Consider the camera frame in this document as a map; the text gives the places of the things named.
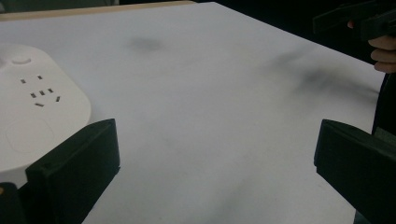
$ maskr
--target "black object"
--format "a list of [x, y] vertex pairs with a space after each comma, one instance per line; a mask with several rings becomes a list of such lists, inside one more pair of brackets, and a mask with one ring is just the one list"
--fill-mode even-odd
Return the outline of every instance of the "black object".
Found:
[[[396, 7], [369, 1], [342, 6], [314, 18], [321, 32], [357, 21], [361, 40], [396, 33]], [[315, 153], [317, 172], [357, 210], [360, 223], [396, 223], [396, 74], [386, 74], [378, 96], [372, 133], [323, 120]]]
[[396, 33], [396, 3], [392, 1], [368, 1], [354, 5], [342, 5], [313, 19], [314, 33], [326, 31], [339, 24], [354, 21], [354, 31], [361, 40]]
[[0, 223], [80, 224], [119, 169], [115, 120], [91, 124], [29, 166], [20, 189], [0, 184]]
[[318, 174], [372, 224], [396, 222], [395, 96], [396, 75], [385, 75], [372, 134], [325, 119], [318, 137]]

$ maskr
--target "white tabletop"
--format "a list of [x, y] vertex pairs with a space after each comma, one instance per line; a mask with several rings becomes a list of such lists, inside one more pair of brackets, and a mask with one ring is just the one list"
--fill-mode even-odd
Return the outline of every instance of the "white tabletop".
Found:
[[367, 132], [382, 75], [215, 3], [0, 23], [115, 118], [121, 169], [85, 224], [351, 224], [316, 174], [322, 119]]

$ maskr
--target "white power strip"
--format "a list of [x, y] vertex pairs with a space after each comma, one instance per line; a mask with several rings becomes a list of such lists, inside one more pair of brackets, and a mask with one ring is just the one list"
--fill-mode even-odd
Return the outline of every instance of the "white power strip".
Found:
[[0, 182], [18, 187], [24, 169], [87, 125], [87, 96], [40, 49], [0, 44]]

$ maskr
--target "dark background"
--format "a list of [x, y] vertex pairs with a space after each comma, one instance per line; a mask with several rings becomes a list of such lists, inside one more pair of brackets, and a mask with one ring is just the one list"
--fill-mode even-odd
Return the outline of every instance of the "dark background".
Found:
[[[373, 50], [366, 42], [361, 42], [346, 24], [331, 29], [323, 34], [314, 35], [312, 19], [324, 12], [335, 9], [345, 3], [359, 3], [367, 0], [332, 0], [332, 1], [285, 1], [285, 0], [218, 0], [215, 1], [259, 21], [266, 22], [289, 33], [309, 39], [328, 48], [341, 51], [347, 55], [374, 63], [370, 58]], [[163, 2], [163, 0], [120, 0], [121, 5]]]

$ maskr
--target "human hand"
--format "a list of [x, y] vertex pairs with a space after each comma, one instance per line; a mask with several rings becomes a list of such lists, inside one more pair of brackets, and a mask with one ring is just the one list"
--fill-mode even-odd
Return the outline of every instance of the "human hand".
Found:
[[[353, 29], [353, 21], [347, 23], [347, 27]], [[369, 40], [369, 44], [376, 49], [371, 57], [376, 61], [374, 68], [385, 73], [396, 73], [396, 36], [383, 35]]]

